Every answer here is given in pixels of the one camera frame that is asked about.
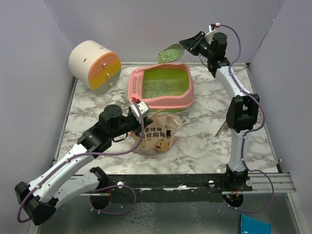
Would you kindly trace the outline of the grey metal litter scoop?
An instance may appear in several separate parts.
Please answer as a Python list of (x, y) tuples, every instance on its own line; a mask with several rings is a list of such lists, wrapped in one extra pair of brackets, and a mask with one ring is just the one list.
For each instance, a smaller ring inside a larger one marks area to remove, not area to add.
[(179, 43), (174, 43), (157, 54), (158, 64), (174, 62), (180, 59), (184, 54), (184, 49)]

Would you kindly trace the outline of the orange cat litter bag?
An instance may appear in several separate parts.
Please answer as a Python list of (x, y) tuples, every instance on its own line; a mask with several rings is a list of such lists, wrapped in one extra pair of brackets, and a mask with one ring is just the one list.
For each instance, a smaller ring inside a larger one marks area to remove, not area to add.
[(169, 151), (179, 140), (176, 132), (186, 120), (177, 115), (166, 114), (165, 109), (156, 111), (149, 119), (153, 122), (144, 129), (143, 140), (133, 152), (139, 155), (156, 155)]

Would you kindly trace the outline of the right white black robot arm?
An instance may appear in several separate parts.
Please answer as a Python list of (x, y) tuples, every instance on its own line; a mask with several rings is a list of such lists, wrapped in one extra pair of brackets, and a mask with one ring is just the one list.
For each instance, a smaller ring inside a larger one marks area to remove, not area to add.
[(250, 131), (258, 118), (257, 94), (250, 94), (237, 79), (226, 58), (227, 36), (217, 32), (208, 40), (204, 32), (179, 41), (184, 50), (194, 56), (207, 59), (209, 72), (217, 79), (231, 99), (226, 114), (226, 123), (231, 130), (231, 154), (224, 175), (224, 186), (234, 191), (248, 180), (248, 169), (244, 161)]

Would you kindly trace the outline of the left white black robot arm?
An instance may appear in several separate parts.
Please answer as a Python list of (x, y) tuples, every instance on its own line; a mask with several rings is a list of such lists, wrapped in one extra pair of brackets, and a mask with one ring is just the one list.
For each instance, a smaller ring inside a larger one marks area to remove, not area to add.
[(106, 156), (106, 150), (116, 137), (130, 132), (143, 136), (145, 127), (152, 123), (148, 118), (149, 113), (148, 105), (139, 100), (132, 101), (126, 116), (122, 114), (120, 106), (106, 106), (98, 122), (82, 134), (66, 156), (38, 178), (29, 183), (22, 181), (15, 186), (20, 204), (18, 222), (24, 222), (20, 215), (25, 211), (33, 224), (41, 225), (53, 216), (58, 207), (76, 196), (125, 187), (125, 184), (113, 185), (100, 167), (90, 169), (80, 179), (70, 178), (98, 156)]

